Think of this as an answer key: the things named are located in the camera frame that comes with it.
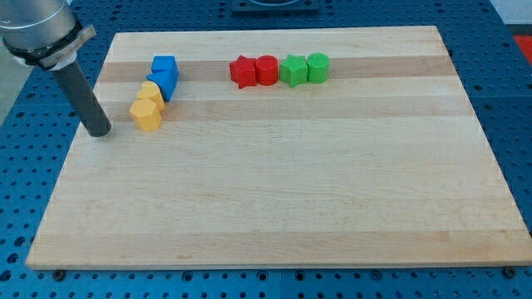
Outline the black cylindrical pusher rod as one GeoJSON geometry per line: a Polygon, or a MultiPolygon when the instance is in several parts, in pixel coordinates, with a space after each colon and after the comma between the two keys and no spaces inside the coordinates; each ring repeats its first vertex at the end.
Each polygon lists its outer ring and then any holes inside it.
{"type": "Polygon", "coordinates": [[[90,136],[102,137],[111,131],[111,122],[77,61],[51,74],[90,136]]]}

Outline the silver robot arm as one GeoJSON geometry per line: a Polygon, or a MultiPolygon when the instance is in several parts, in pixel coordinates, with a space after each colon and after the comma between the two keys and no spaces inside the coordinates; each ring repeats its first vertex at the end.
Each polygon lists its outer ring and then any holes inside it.
{"type": "Polygon", "coordinates": [[[69,1],[1,0],[1,35],[19,63],[51,72],[90,136],[111,131],[111,122],[76,60],[96,29],[81,24],[69,1]]]}

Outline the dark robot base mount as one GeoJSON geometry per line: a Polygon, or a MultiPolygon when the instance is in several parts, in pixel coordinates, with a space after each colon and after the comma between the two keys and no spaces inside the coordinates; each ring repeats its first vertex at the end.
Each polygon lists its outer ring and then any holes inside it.
{"type": "Polygon", "coordinates": [[[232,13],[318,12],[321,0],[230,0],[232,13]]]}

